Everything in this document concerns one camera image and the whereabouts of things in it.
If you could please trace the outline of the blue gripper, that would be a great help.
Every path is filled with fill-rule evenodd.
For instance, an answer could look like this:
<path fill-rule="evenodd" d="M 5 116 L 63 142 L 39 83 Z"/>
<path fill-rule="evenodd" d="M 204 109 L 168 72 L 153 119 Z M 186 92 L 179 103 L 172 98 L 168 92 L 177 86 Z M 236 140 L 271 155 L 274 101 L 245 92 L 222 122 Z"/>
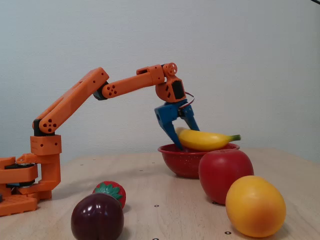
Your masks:
<path fill-rule="evenodd" d="M 175 131 L 173 121 L 181 118 L 191 130 L 200 130 L 194 118 L 192 105 L 187 99 L 175 103 L 166 102 L 155 108 L 154 111 L 161 128 L 180 150 L 183 150 L 183 146 Z"/>

